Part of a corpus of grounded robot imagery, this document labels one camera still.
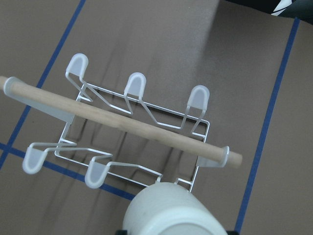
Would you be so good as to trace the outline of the cream white plastic cup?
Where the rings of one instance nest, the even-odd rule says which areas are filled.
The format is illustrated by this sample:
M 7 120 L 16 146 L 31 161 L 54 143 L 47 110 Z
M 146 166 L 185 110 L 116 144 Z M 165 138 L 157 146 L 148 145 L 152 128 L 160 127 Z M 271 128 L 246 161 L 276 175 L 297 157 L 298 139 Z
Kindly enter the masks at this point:
M 122 228 L 129 235 L 224 235 L 226 230 L 187 189 L 155 183 L 129 204 Z

